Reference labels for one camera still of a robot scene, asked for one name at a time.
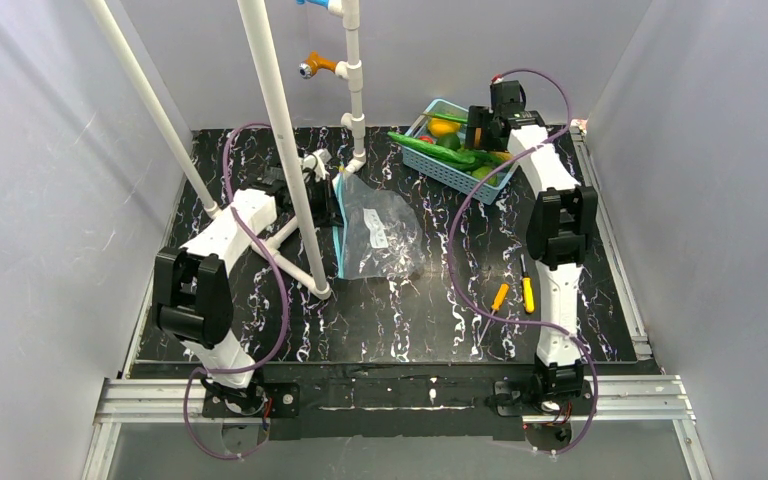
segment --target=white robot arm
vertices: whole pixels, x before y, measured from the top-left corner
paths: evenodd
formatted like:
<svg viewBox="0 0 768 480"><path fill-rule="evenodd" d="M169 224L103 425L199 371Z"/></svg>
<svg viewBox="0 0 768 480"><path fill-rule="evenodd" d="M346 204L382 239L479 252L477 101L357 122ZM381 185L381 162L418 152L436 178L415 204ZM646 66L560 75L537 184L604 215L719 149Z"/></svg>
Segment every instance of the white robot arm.
<svg viewBox="0 0 768 480"><path fill-rule="evenodd" d="M508 151L518 155L537 146L548 138L545 127L528 125L511 130ZM550 188L557 191L575 190L577 180L563 167L554 145L544 145L531 155L521 158L519 166L535 194L547 192ZM581 265L576 263L558 264L552 269L540 259L536 259L537 273L540 280L541 321L553 323L569 332L577 332L578 318L578 279ZM540 332L537 344L537 357L545 365L573 365L579 359L578 348L561 332L544 328Z"/></svg>
<svg viewBox="0 0 768 480"><path fill-rule="evenodd" d="M330 158L326 150L317 150L301 159L312 188L330 191L324 168ZM155 258L152 321L195 353L208 371L240 369L255 363L231 330L234 305L228 272L252 243L237 225L231 207L259 234L277 220L281 204L286 207L289 202L280 178L259 180L256 188L237 190L231 205L195 238L181 247L165 247ZM323 202L330 200L317 196ZM329 210L327 205L319 207L318 211ZM228 389L244 390L253 374L248 371L211 376Z"/></svg>
<svg viewBox="0 0 768 480"><path fill-rule="evenodd" d="M519 82L494 82L490 98L490 108L469 109L467 148L519 155L548 138L540 115L525 110L525 91ZM552 144L519 159L518 165L536 196L525 244L537 263L539 320L578 335L578 281L595 233L596 191L570 175ZM534 372L529 387L534 399L565 400L583 392L580 352L560 331L541 330Z"/></svg>

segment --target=clear plastic bag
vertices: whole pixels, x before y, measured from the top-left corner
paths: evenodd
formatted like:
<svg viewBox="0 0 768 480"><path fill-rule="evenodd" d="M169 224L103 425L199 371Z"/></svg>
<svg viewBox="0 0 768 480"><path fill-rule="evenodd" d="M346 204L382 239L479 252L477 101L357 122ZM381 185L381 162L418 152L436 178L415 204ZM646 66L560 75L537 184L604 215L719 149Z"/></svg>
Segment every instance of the clear plastic bag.
<svg viewBox="0 0 768 480"><path fill-rule="evenodd" d="M333 230L340 278L407 277L422 268L422 230L401 196L343 174L336 191L345 223Z"/></svg>

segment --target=black marble table surface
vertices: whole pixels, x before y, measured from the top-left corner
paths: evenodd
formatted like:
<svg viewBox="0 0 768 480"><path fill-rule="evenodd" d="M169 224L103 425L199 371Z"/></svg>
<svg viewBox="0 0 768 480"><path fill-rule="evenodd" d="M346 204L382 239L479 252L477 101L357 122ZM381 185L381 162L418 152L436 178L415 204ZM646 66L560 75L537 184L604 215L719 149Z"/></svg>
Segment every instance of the black marble table surface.
<svg viewBox="0 0 768 480"><path fill-rule="evenodd" d="M448 228L465 195L402 165L400 147L387 136L391 130L404 128L368 129L368 163L358 175L373 188L399 192L413 207L425 231L421 238L427 256L425 267L411 278L400 280L337 279L331 229L320 229L319 245L334 294L321 301L285 275L291 323L286 344L276 360L532 363L538 339L535 328L492 324L481 346L477 345L486 320L456 299L444 254ZM221 192L221 158L228 132L197 132L194 146L198 170L223 206L228 199ZM333 170L339 161L345 163L351 158L351 136L345 129L299 128L296 140L300 155L327 148L334 157ZM556 148L565 165L581 180L568 134L556 142ZM274 155L277 152L270 130L243 132L232 150L235 188L247 175L261 172L265 160ZM475 301L489 308L499 285L511 285L507 303L500 310L503 316L524 317L519 255L525 253L523 242L533 203L534 194L525 175L517 171L494 204L473 201L455 242L457 281ZM288 214L282 215L263 237L277 231L288 218ZM195 192L186 185L168 244L184 244L208 221ZM284 243L281 251L307 269L298 233ZM581 338L597 362L635 362L608 258L598 235L584 267L578 307ZM277 339L280 325L280 299L273 274L263 259L249 251L230 272L230 283L235 305L233 330L238 336L242 334L244 347L255 359L262 358ZM534 287L537 294L538 284ZM538 312L529 319L540 318L537 297ZM145 326L139 346L137 363L197 361L180 343L151 324Z"/></svg>

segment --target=white pole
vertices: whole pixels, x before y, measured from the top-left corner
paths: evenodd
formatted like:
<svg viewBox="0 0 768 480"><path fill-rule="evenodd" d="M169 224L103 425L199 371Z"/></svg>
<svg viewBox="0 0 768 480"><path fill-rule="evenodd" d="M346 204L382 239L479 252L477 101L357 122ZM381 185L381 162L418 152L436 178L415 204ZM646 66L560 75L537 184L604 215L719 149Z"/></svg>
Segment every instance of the white pole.
<svg viewBox="0 0 768 480"><path fill-rule="evenodd" d="M272 255L272 258L275 260L275 264L278 265L278 268L280 268L284 273L291 276L293 279L295 279L297 282L301 283L302 286L310 290L311 292L316 291L316 284L314 283L313 277L307 274L304 270L297 267L293 262L287 260L286 257L281 255L281 252L278 250L273 250L269 247L269 254ZM252 250L257 252L258 255L261 257L264 256L263 252L260 251L260 249L257 248L257 245L252 244Z"/></svg>
<svg viewBox="0 0 768 480"><path fill-rule="evenodd" d="M237 0L237 5L243 17L254 67L257 70L263 100L266 102L266 112L269 114L269 123L272 124L272 133L275 135L275 144L278 147L278 155L281 157L281 167L284 169L293 210L298 218L299 231L302 234L302 242L313 275L315 285L312 293L319 298L328 298L331 295L331 287L325 277L322 254L319 252L316 229L313 227L313 215L310 212L310 203L308 203L302 178L301 161L296 151L296 138L293 135L287 98L284 96L284 83L281 80L281 72L278 70L278 56L275 53L275 44L272 42L272 29L269 27L269 18L266 15L266 4L264 0Z"/></svg>
<svg viewBox="0 0 768 480"><path fill-rule="evenodd" d="M193 190L204 205L204 210L210 216L210 218L216 218L221 213L219 205L210 196L210 192L207 190L207 185L204 184L201 176L198 174L195 165L190 160L190 155L187 153L187 149L181 142L181 138L175 132L175 127L172 126L172 122L169 120L169 116L166 115L166 111L160 104L160 100L157 99L157 94L154 93L154 89L151 88L148 78L143 72L140 63L137 61L137 57L131 50L131 46L128 45L128 41L125 39L125 35L122 34L122 30L119 28L119 24L116 23L116 19L113 17L113 13L110 12L110 8L107 6L105 0L87 0L87 5L90 7L93 15L95 15L96 22L101 27L107 40L110 42L110 46L113 47L113 51L116 52L116 56L119 57L119 61L122 62L122 67L125 69L125 73L128 74L128 78L131 79L131 83L139 93L140 98L148 109L148 113L151 114L151 118L154 119L154 123L166 140L166 144L172 149L172 154L175 156L175 160L181 165L181 169L184 170L184 175L187 176L187 180L190 181L190 185L193 186Z"/></svg>
<svg viewBox="0 0 768 480"><path fill-rule="evenodd" d="M272 235L266 240L266 246L276 250L281 248L281 244L284 243L284 240L292 235L297 228L299 228L299 219L296 217L289 219L287 223L281 227L281 230L278 230L275 235Z"/></svg>
<svg viewBox="0 0 768 480"><path fill-rule="evenodd" d="M352 100L352 137L354 151L352 161L346 169L356 172L366 163L366 150L363 140L366 136L366 117L363 115L363 67L360 61L360 4L358 0L342 1L343 28L346 29L346 71L348 74L349 92Z"/></svg>

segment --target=label sticker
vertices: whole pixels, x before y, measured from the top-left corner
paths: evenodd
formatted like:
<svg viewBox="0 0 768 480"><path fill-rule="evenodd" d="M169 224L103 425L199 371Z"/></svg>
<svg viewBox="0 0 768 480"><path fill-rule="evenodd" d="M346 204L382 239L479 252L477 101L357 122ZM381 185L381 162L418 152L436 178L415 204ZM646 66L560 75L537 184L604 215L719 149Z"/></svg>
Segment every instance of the label sticker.
<svg viewBox="0 0 768 480"><path fill-rule="evenodd" d="M387 235L384 234L384 225L381 224L378 212L364 208L363 223L369 229L369 243L372 245L372 248L387 248L390 246L387 242Z"/></svg>

